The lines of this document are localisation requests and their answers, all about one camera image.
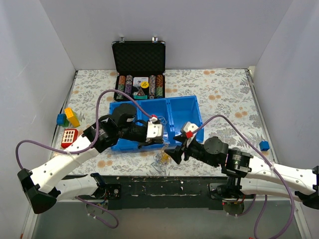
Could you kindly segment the blue toy cube right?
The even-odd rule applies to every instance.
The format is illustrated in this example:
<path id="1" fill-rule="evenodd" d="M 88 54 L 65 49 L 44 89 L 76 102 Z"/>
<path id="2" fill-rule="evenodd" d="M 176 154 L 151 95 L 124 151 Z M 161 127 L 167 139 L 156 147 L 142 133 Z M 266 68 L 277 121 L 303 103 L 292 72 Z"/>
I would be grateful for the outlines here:
<path id="1" fill-rule="evenodd" d="M 261 151 L 268 151 L 270 149 L 270 145 L 267 141 L 261 141 L 259 143 L 259 148 Z"/>

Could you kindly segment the red white window brick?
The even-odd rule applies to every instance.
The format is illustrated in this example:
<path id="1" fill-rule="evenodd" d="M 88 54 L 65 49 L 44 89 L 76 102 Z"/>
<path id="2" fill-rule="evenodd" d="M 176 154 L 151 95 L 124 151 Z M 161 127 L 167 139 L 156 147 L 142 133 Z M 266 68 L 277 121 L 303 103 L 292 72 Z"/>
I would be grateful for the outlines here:
<path id="1" fill-rule="evenodd" d="M 71 128 L 71 129 L 65 129 L 61 141 L 61 147 L 63 149 L 66 149 L 70 145 L 73 144 L 73 142 L 77 139 L 78 137 L 78 130 Z"/>

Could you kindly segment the yellow toy brick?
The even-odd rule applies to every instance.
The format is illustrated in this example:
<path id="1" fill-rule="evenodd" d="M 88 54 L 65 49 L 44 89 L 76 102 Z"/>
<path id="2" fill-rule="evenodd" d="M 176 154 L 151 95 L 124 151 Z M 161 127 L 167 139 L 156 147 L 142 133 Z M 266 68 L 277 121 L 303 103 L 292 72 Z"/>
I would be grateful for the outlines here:
<path id="1" fill-rule="evenodd" d="M 66 118 L 67 120 L 75 127 L 79 127 L 80 126 L 80 122 L 78 120 L 78 117 L 76 115 L 76 113 L 71 109 L 71 108 L 65 108 L 64 112 L 66 114 Z"/>

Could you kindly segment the blue three-compartment plastic bin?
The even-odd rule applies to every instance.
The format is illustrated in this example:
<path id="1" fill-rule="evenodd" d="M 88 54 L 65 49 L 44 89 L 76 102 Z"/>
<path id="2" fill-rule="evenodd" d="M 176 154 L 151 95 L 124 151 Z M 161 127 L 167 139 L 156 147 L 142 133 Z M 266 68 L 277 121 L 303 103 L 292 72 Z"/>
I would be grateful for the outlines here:
<path id="1" fill-rule="evenodd" d="M 162 121 L 165 124 L 163 140 L 164 144 L 168 144 L 168 146 L 177 146 L 180 144 L 180 142 L 173 138 L 180 134 L 180 130 L 186 122 L 189 121 L 197 126 L 202 125 L 201 113 L 196 96 L 138 100 L 137 102 L 148 114 L 163 117 L 165 119 Z M 110 103 L 109 113 L 113 113 L 114 109 L 122 103 L 128 103 L 137 109 L 136 120 L 149 120 L 149 118 L 144 115 L 131 101 Z M 153 144 L 150 146 L 143 146 L 141 149 L 138 149 L 137 142 L 119 139 L 118 143 L 115 146 L 112 146 L 111 149 L 115 152 L 152 151 L 162 148 L 164 144 Z"/>

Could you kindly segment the green toy brick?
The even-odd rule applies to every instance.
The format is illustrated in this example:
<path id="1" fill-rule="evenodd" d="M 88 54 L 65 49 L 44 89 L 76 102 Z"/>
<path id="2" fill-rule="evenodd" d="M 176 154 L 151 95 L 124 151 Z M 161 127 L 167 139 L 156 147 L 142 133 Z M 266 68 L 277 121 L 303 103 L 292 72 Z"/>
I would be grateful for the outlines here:
<path id="1" fill-rule="evenodd" d="M 69 123 L 69 121 L 67 119 L 62 124 L 63 127 L 69 127 L 69 125 L 70 125 L 70 123 Z"/>

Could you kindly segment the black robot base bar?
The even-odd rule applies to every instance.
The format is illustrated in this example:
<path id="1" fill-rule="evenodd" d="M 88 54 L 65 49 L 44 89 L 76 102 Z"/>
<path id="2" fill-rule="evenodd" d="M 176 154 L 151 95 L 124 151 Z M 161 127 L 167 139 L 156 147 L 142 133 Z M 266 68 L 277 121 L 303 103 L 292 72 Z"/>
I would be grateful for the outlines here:
<path id="1" fill-rule="evenodd" d="M 207 208 L 222 210 L 211 191 L 226 184 L 226 177 L 102 176 L 105 189 L 95 199 L 109 210 Z"/>

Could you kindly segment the floral table mat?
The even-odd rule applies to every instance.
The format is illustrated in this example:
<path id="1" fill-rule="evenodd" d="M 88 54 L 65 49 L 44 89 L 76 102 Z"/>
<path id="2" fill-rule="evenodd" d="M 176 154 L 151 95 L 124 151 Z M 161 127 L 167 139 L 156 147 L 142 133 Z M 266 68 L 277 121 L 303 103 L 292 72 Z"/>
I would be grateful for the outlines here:
<path id="1" fill-rule="evenodd" d="M 95 105 L 103 90 L 115 87 L 113 70 L 81 70 L 66 84 L 53 88 L 61 106 L 71 107 L 80 120 L 79 131 L 94 121 Z M 166 70 L 167 97 L 196 96 L 204 138 L 219 137 L 231 147 L 255 154 L 268 140 L 244 69 Z M 220 176 L 220 169 L 193 158 L 176 164 L 161 160 L 160 151 L 114 152 L 110 149 L 73 171 L 113 176 Z"/>

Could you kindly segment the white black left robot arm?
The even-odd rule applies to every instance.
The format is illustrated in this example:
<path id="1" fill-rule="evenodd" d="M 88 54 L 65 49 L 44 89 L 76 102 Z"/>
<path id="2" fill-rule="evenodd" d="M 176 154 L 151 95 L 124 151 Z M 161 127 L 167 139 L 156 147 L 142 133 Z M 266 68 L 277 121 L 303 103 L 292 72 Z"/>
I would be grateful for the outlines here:
<path id="1" fill-rule="evenodd" d="M 148 121 L 138 120 L 137 108 L 120 104 L 110 115 L 102 116 L 61 154 L 32 170 L 22 169 L 17 176 L 33 212 L 41 214 L 57 201 L 88 195 L 95 199 L 114 197 L 114 186 L 109 186 L 99 173 L 65 179 L 85 161 L 94 158 L 125 139 L 138 147 L 163 143 L 164 126 L 152 116 Z"/>

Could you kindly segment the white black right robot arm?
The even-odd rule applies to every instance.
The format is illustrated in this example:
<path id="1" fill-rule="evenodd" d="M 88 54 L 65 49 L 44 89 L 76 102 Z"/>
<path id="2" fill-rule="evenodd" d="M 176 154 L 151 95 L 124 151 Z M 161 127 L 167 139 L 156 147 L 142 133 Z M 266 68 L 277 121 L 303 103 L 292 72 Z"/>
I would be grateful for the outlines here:
<path id="1" fill-rule="evenodd" d="M 220 167 L 228 179 L 226 184 L 211 188 L 214 199 L 239 199 L 245 195 L 270 195 L 292 197 L 295 201 L 312 208 L 319 208 L 319 169 L 298 169 L 277 163 L 266 163 L 264 159 L 228 144 L 214 136 L 199 143 L 195 137 L 175 137 L 181 144 L 166 149 L 177 164 L 189 158 L 209 166 Z"/>

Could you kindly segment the blue toy brick left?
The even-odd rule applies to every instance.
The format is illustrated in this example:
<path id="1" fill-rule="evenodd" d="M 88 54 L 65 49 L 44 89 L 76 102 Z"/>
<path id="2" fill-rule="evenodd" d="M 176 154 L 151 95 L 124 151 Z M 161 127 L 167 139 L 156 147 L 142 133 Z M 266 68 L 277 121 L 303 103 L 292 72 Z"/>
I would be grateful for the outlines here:
<path id="1" fill-rule="evenodd" d="M 58 114 L 58 115 L 57 115 L 56 123 L 57 123 L 59 126 L 64 125 L 64 124 L 65 124 L 65 121 L 66 121 L 66 115 L 65 115 L 65 114 Z"/>

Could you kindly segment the black poker chip case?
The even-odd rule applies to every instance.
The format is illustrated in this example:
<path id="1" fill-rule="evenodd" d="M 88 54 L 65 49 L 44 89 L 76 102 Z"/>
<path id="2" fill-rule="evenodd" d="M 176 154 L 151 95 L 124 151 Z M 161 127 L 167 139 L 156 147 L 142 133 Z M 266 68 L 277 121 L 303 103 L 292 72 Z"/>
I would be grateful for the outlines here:
<path id="1" fill-rule="evenodd" d="M 165 73 L 164 41 L 127 41 L 121 38 L 112 42 L 112 51 L 116 66 L 117 79 L 115 89 L 134 97 L 140 86 L 129 85 L 130 91 L 125 89 L 128 85 L 127 77 L 147 77 Z"/>

